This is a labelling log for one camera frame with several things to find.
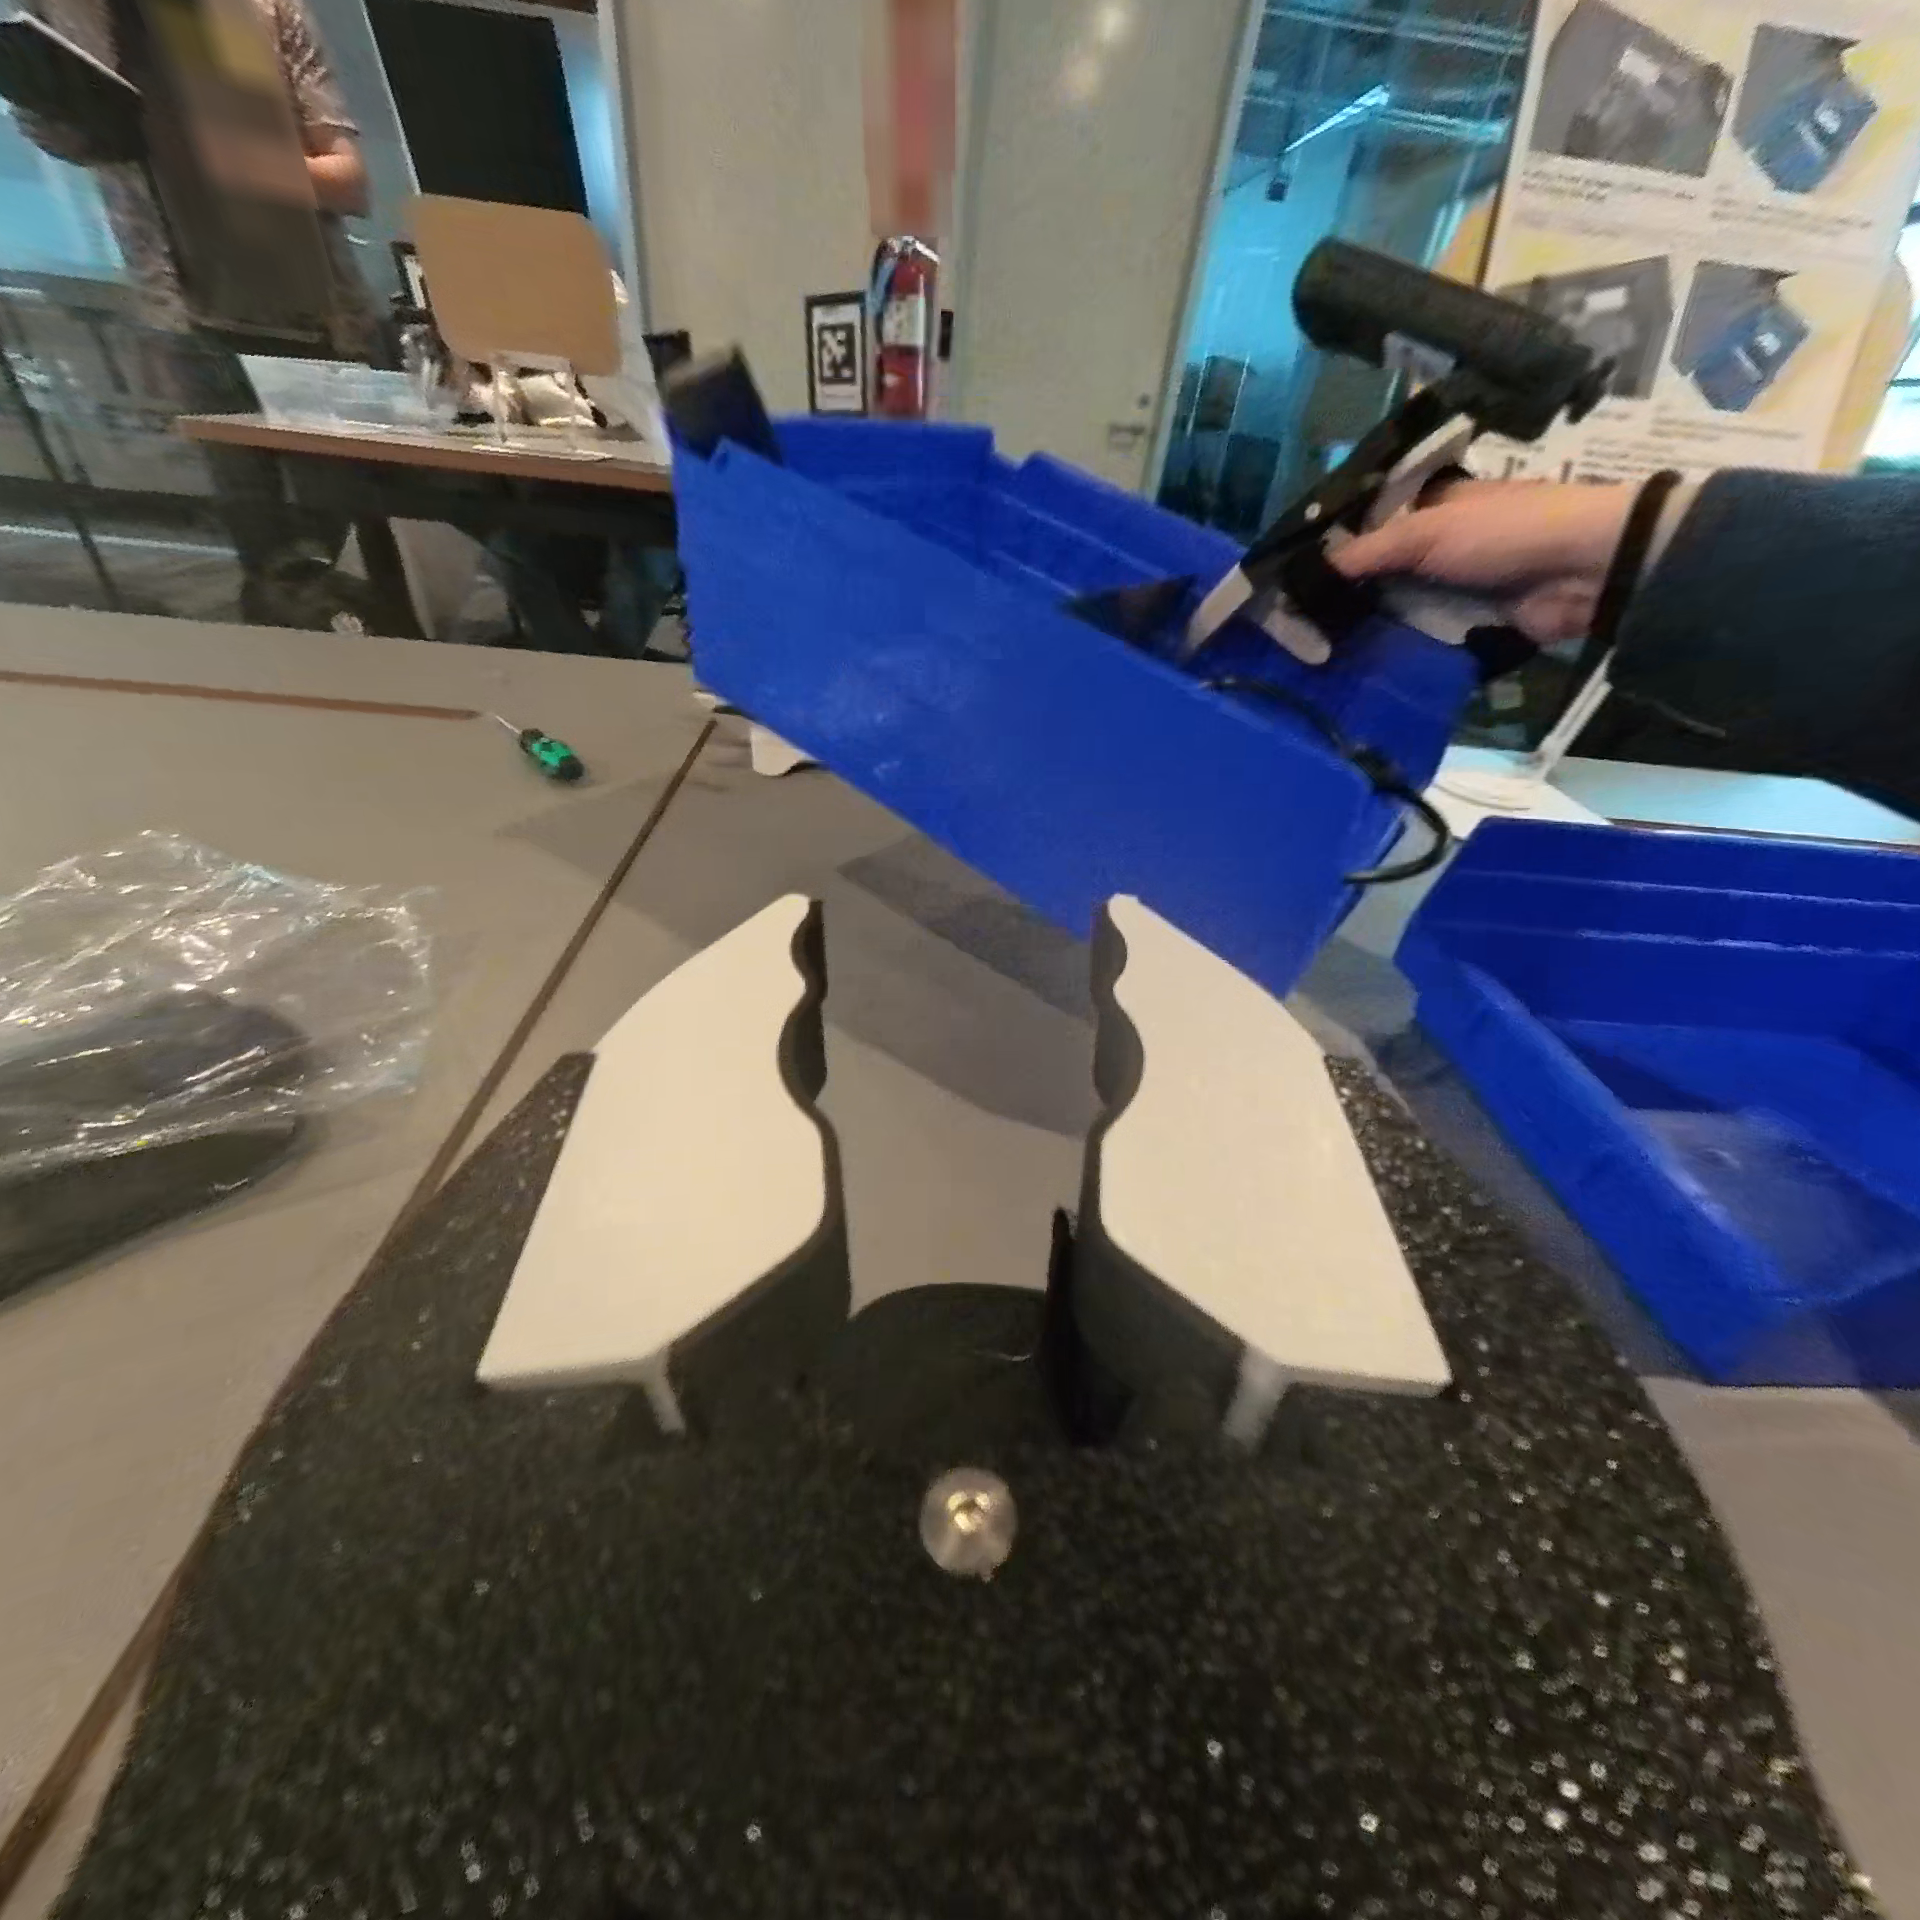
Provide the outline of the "black white marker sign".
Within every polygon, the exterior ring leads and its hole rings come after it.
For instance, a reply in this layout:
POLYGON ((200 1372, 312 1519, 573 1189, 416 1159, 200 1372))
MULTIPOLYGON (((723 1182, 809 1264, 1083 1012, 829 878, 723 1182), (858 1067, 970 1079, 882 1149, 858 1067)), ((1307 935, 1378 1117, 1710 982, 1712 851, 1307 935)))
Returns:
POLYGON ((807 295, 807 411, 826 419, 871 413, 872 354, 863 293, 807 295))

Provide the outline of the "person's right hand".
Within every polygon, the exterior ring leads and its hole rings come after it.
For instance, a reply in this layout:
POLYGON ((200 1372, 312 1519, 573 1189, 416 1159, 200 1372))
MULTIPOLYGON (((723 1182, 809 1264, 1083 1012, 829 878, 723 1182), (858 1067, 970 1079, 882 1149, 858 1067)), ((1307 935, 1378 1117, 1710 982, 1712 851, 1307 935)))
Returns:
POLYGON ((1344 541, 1329 564, 1352 583, 1463 591, 1535 644, 1581 640, 1638 496, 1634 484, 1463 480, 1344 541))

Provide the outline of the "black pouch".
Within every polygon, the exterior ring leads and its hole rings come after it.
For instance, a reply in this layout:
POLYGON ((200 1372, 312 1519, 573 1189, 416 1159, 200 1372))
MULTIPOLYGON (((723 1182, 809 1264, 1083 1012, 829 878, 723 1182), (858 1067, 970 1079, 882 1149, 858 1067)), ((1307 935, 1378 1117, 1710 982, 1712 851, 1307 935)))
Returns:
POLYGON ((2 1064, 2 1299, 200 1213, 298 1147, 318 1051, 298 1023, 161 991, 2 1064))

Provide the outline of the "clear plastic bag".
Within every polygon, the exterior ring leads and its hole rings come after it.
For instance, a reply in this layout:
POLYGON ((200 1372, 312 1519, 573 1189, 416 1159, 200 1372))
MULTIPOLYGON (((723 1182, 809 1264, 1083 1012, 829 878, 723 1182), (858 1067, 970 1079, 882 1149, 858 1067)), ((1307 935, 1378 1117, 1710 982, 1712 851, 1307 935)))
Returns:
POLYGON ((3 895, 2 1064, 71 1023, 161 991, 253 1004, 311 1037, 318 1067, 302 1143, 273 1178, 337 1117, 418 1088, 435 1012, 423 901, 272 870, 171 831, 66 858, 3 895))

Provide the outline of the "blue plastic bin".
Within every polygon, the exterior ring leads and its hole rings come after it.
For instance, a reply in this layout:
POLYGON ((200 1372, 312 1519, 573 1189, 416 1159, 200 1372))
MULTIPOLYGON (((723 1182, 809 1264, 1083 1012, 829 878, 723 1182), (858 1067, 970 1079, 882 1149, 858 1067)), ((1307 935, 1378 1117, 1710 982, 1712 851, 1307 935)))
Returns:
POLYGON ((1048 922, 1137 895, 1289 991, 1384 861, 1400 810, 1290 688, 1424 787, 1479 683, 1454 644, 1375 619, 1320 666, 1230 623, 1192 666, 1064 611, 1192 576, 1237 541, 960 423, 790 415, 782 458, 673 445, 695 677, 1048 922))
POLYGON ((1696 1376, 1914 1389, 1912 851, 1489 821, 1395 965, 1696 1376))

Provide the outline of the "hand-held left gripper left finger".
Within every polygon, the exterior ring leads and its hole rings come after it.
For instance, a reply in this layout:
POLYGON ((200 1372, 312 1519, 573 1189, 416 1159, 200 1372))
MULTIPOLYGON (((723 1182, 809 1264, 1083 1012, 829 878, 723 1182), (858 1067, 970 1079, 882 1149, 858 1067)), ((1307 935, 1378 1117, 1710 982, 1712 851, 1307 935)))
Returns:
POLYGON ((770 901, 598 1040, 475 1381, 618 1387, 658 1435, 767 1432, 847 1323, 823 1111, 825 907, 770 901))

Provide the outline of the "green handled screwdriver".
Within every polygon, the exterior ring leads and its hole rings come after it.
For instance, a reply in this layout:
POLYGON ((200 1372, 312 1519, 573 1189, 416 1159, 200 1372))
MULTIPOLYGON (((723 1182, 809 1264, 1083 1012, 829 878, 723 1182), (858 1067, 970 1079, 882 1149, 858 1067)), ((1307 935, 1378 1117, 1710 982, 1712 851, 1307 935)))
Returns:
POLYGON ((563 787, 590 780, 584 758, 567 741, 539 726, 518 726, 496 710, 480 710, 475 718, 497 728, 512 743, 515 758, 539 780, 563 787))

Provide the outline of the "red fire extinguisher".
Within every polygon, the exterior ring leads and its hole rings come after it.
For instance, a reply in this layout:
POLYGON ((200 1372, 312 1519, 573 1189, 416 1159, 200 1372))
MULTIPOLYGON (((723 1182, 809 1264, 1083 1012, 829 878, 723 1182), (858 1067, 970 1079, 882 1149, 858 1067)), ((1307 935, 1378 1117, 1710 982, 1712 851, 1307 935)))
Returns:
POLYGON ((871 266, 872 411, 890 420, 928 415, 938 347, 938 256, 915 235, 877 242, 871 266))

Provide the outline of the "brown topped table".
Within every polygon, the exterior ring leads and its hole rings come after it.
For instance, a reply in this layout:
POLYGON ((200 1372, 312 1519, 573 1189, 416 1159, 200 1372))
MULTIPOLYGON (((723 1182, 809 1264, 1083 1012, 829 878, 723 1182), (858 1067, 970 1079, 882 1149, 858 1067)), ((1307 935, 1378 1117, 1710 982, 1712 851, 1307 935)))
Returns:
POLYGON ((554 438, 503 444, 454 430, 265 415, 177 415, 176 431, 200 448, 272 454, 298 509, 349 524, 378 637, 429 636, 397 522, 434 522, 471 536, 518 530, 658 549, 677 541, 669 463, 618 440, 567 448, 554 438))

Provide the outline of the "clear board stand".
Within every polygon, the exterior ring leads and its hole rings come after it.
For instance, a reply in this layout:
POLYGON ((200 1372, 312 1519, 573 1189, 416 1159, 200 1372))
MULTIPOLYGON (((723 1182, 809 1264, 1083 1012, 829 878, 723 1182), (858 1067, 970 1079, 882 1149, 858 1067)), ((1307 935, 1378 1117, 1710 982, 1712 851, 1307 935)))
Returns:
POLYGON ((1533 812, 1560 763, 1573 755, 1578 733, 1606 704, 1613 691, 1610 668, 1613 656, 1603 654, 1576 685, 1573 700, 1547 733, 1526 755, 1505 758, 1499 765, 1475 765, 1459 758, 1459 752, 1450 752, 1433 781, 1433 791, 1479 812, 1533 812))

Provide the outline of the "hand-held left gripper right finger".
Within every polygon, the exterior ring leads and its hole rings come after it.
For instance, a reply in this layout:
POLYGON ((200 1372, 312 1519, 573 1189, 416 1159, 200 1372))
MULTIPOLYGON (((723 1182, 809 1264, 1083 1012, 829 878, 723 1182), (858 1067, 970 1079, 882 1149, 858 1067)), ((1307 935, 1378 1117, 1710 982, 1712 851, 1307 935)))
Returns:
POLYGON ((1449 1359, 1311 1032, 1135 895, 1094 912, 1090 994, 1047 1275, 1069 1432, 1272 1448, 1315 1397, 1437 1403, 1449 1359))

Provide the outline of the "dark grey block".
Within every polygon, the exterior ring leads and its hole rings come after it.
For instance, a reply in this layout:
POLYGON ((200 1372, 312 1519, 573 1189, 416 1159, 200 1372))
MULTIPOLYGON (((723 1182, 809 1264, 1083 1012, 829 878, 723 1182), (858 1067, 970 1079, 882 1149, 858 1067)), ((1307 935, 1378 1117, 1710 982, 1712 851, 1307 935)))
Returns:
POLYGON ((673 451, 710 460, 731 444, 767 463, 784 463, 774 423, 737 344, 681 359, 659 372, 658 392, 673 451))

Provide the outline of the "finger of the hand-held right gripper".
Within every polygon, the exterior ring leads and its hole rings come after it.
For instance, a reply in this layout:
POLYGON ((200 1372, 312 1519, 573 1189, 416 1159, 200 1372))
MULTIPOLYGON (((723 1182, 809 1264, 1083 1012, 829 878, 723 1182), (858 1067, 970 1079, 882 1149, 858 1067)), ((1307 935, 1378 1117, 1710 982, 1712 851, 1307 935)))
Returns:
POLYGON ((1234 618, 1258 619, 1272 591, 1274 578, 1270 566, 1254 564, 1253 571, 1243 562, 1230 566, 1199 594, 1195 607, 1187 613, 1176 640, 1176 663, 1192 661, 1234 618))

